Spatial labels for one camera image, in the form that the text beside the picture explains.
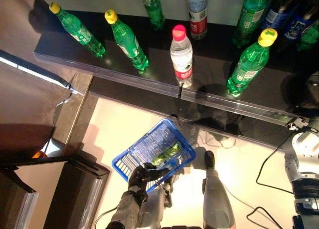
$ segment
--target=white floor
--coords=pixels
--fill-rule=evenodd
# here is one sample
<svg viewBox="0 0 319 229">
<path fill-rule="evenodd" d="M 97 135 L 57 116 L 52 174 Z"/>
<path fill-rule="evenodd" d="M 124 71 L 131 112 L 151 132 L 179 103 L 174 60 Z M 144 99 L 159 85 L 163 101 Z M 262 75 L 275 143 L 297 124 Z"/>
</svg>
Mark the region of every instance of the white floor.
<svg viewBox="0 0 319 229">
<path fill-rule="evenodd" d="M 121 152 L 151 129 L 162 117 L 126 106 L 111 100 L 99 99 L 91 123 L 83 140 L 84 151 L 94 155 L 98 162 L 111 171 L 108 184 L 101 199 L 97 215 L 114 208 L 127 190 L 127 183 L 111 166 L 111 161 Z M 246 219 L 252 208 L 246 204 L 264 207 L 284 229 L 292 228 L 292 216 L 295 215 L 294 197 L 291 194 L 257 185 L 255 183 L 260 166 L 272 150 L 259 145 L 236 140 L 232 148 L 225 149 L 210 134 L 200 130 L 198 144 L 215 154 L 216 170 L 227 189 L 236 226 L 238 229 L 259 229 Z M 224 143 L 231 145 L 234 139 Z M 189 167 L 174 184 L 173 206 L 165 209 L 162 227 L 200 226 L 203 219 L 202 180 L 205 171 Z M 276 153 L 264 166 L 260 182 L 271 184 L 291 191 L 284 170 L 284 155 Z M 97 229 L 104 229 L 110 222 L 110 213 L 98 222 Z M 251 216 L 254 221 L 271 229 L 277 228 L 260 213 Z"/>
</svg>

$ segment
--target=wall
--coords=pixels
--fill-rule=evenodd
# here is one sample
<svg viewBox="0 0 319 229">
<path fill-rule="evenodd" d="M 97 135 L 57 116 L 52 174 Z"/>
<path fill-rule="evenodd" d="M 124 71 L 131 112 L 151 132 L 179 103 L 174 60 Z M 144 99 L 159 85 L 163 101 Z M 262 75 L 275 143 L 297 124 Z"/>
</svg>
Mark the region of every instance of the wall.
<svg viewBox="0 0 319 229">
<path fill-rule="evenodd" d="M 64 9 L 147 16 L 142 0 L 45 0 L 58 2 Z M 166 18 L 188 20 L 186 0 L 160 0 Z M 243 0 L 208 0 L 208 22 L 236 25 Z"/>
</svg>

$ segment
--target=wire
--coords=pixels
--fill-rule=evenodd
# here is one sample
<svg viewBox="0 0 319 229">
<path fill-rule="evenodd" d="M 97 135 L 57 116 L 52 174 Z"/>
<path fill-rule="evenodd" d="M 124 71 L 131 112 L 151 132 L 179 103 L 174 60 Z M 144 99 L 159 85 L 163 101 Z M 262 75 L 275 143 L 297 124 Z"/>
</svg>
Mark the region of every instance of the wire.
<svg viewBox="0 0 319 229">
<path fill-rule="evenodd" d="M 246 216 L 247 220 L 249 220 L 250 222 L 252 222 L 252 223 L 255 224 L 255 225 L 260 226 L 261 228 L 269 229 L 269 228 L 267 228 L 267 227 L 265 227 L 265 226 L 263 226 L 263 225 L 258 224 L 257 222 L 254 222 L 253 220 L 251 220 L 251 219 L 249 218 L 249 216 L 251 216 L 252 214 L 254 214 L 258 209 L 262 209 L 262 210 L 271 218 L 271 220 L 273 220 L 273 222 L 276 224 L 276 226 L 277 226 L 278 228 L 283 229 L 283 228 L 279 225 L 279 223 L 278 223 L 278 222 L 266 211 L 266 209 L 264 209 L 263 207 L 256 207 L 251 213 L 249 213 L 249 214 Z"/>
<path fill-rule="evenodd" d="M 230 148 L 234 147 L 235 144 L 236 144 L 236 139 L 234 139 L 234 143 L 233 143 L 233 145 L 231 145 L 230 147 L 225 147 L 225 146 L 221 143 L 221 141 L 218 141 L 219 144 L 220 144 L 220 146 L 209 144 L 209 142 L 210 142 L 211 140 L 213 140 L 214 137 L 213 137 L 212 139 L 210 139 L 210 140 L 207 140 L 207 135 L 208 135 L 208 134 L 209 134 L 209 132 L 206 131 L 206 134 L 205 134 L 205 144 L 208 145 L 208 146 L 211 146 L 211 147 L 220 147 L 220 146 L 221 146 L 222 148 L 230 149 Z"/>
<path fill-rule="evenodd" d="M 286 192 L 286 193 L 294 194 L 294 193 L 292 193 L 292 192 L 290 192 L 290 191 L 287 191 L 287 190 L 285 190 L 285 189 L 277 188 L 277 187 L 274 187 L 274 186 L 270 186 L 270 185 L 267 185 L 267 184 L 263 184 L 263 183 L 259 183 L 259 182 L 258 182 L 258 179 L 259 179 L 259 177 L 260 177 L 260 175 L 261 175 L 261 172 L 262 172 L 262 170 L 263 170 L 263 167 L 264 167 L 265 163 L 268 161 L 268 159 L 270 159 L 270 158 L 281 148 L 281 146 L 287 141 L 288 138 L 290 138 L 290 136 L 287 137 L 287 138 L 278 146 L 278 148 L 276 148 L 275 151 L 273 151 L 273 152 L 264 160 L 264 162 L 262 163 L 261 168 L 260 168 L 260 170 L 259 170 L 259 173 L 258 173 L 258 176 L 257 176 L 257 179 L 256 179 L 256 183 L 259 184 L 259 185 L 265 186 L 265 187 L 269 187 L 269 188 L 277 189 L 277 190 L 280 190 L 280 191 L 283 191 L 283 192 Z"/>
<path fill-rule="evenodd" d="M 253 206 L 249 205 L 248 203 L 246 203 L 246 202 L 240 200 L 238 197 L 236 197 L 231 191 L 229 191 L 229 189 L 226 187 L 225 184 L 223 184 L 223 185 L 224 185 L 224 188 L 229 192 L 229 194 L 233 196 L 233 198 L 235 198 L 236 200 L 240 201 L 242 204 L 248 206 L 249 208 L 251 208 L 251 209 L 253 209 L 253 210 L 255 209 Z M 267 217 L 265 214 L 263 214 L 263 213 L 260 212 L 260 211 L 257 211 L 257 212 L 260 213 L 262 216 L 264 216 L 264 217 L 265 217 L 267 220 L 269 220 L 271 223 L 275 224 L 274 221 L 272 221 L 272 220 L 271 220 L 269 217 Z"/>
<path fill-rule="evenodd" d="M 111 210 L 109 210 L 109 211 L 107 211 L 107 212 L 104 212 L 104 213 L 102 213 L 101 215 L 99 215 L 99 217 L 96 219 L 96 221 L 95 221 L 95 223 L 94 223 L 94 229 L 96 229 L 96 224 L 98 223 L 98 221 L 99 221 L 103 216 L 105 216 L 107 213 L 110 213 L 110 212 L 112 212 L 112 211 L 115 211 L 117 208 L 118 208 L 118 206 L 116 206 L 115 208 L 113 208 L 113 209 L 111 209 Z"/>
</svg>

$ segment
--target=black shelf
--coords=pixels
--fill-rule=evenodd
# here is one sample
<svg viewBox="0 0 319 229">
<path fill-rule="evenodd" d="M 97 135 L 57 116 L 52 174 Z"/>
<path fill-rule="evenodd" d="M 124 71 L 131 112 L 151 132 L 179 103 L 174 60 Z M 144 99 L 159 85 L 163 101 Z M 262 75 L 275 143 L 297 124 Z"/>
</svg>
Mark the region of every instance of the black shelf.
<svg viewBox="0 0 319 229">
<path fill-rule="evenodd" d="M 279 125 L 285 125 L 296 117 L 295 103 L 290 99 L 295 93 L 301 92 L 304 85 L 300 80 L 295 85 L 295 91 L 291 91 L 287 87 L 288 82 L 300 75 L 304 79 L 315 70 L 313 65 L 310 66 L 316 58 L 314 52 L 307 53 L 305 61 L 304 55 L 293 50 L 288 50 L 283 55 L 271 52 L 267 67 L 241 96 L 232 97 L 227 94 L 226 81 L 242 51 L 232 46 L 233 26 L 208 24 L 208 33 L 204 39 L 191 39 L 194 54 L 193 85 L 190 88 L 180 88 L 175 80 L 169 53 L 171 30 L 179 23 L 188 29 L 188 22 L 166 20 L 164 30 L 154 32 L 148 18 L 119 15 L 119 19 L 135 32 L 150 61 L 147 72 L 140 75 L 117 47 L 111 27 L 102 13 L 72 13 L 105 44 L 106 55 L 103 58 L 93 57 L 65 32 L 57 19 L 53 19 L 55 27 L 51 26 L 43 32 L 34 51 L 38 60 L 71 66 L 117 83 Z"/>
</svg>

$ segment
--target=bottle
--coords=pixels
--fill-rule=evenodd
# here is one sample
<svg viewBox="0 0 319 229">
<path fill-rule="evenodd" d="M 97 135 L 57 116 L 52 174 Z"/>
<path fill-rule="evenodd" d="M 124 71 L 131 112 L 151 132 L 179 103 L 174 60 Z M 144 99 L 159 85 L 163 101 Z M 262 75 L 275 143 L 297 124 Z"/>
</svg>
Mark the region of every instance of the bottle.
<svg viewBox="0 0 319 229">
<path fill-rule="evenodd" d="M 297 3 L 298 0 L 272 0 L 270 10 L 261 26 L 261 31 L 266 28 L 273 28 L 278 31 Z"/>
<path fill-rule="evenodd" d="M 239 62 L 227 82 L 228 93 L 237 97 L 265 67 L 269 58 L 269 48 L 275 42 L 277 32 L 272 28 L 262 31 L 258 41 L 241 54 Z"/>
<path fill-rule="evenodd" d="M 143 73 L 149 65 L 149 60 L 143 53 L 133 31 L 118 19 L 114 10 L 109 9 L 104 14 L 106 21 L 111 25 L 115 42 L 133 62 L 139 73 Z"/>
<path fill-rule="evenodd" d="M 317 20 L 308 31 L 301 37 L 300 42 L 297 44 L 297 51 L 311 49 L 315 46 L 319 39 L 319 20 Z"/>
<path fill-rule="evenodd" d="M 233 44 L 237 48 L 246 46 L 250 42 L 251 36 L 259 26 L 261 16 L 268 4 L 269 0 L 244 0 L 233 37 Z"/>
<path fill-rule="evenodd" d="M 181 24 L 176 25 L 173 29 L 170 57 L 173 61 L 178 85 L 190 86 L 193 74 L 193 49 L 186 36 L 186 29 Z"/>
<path fill-rule="evenodd" d="M 305 0 L 286 24 L 282 36 L 277 41 L 277 51 L 282 52 L 299 39 L 318 18 L 319 0 Z"/>
<path fill-rule="evenodd" d="M 61 9 L 61 6 L 55 2 L 49 6 L 49 9 L 61 21 L 64 29 L 95 57 L 102 57 L 105 54 L 105 47 L 89 32 L 76 16 L 64 11 Z"/>
<path fill-rule="evenodd" d="M 188 0 L 190 35 L 202 39 L 207 33 L 207 0 Z"/>
<path fill-rule="evenodd" d="M 143 0 L 146 11 L 150 17 L 152 28 L 155 31 L 162 30 L 165 18 L 161 10 L 160 0 Z"/>
</svg>

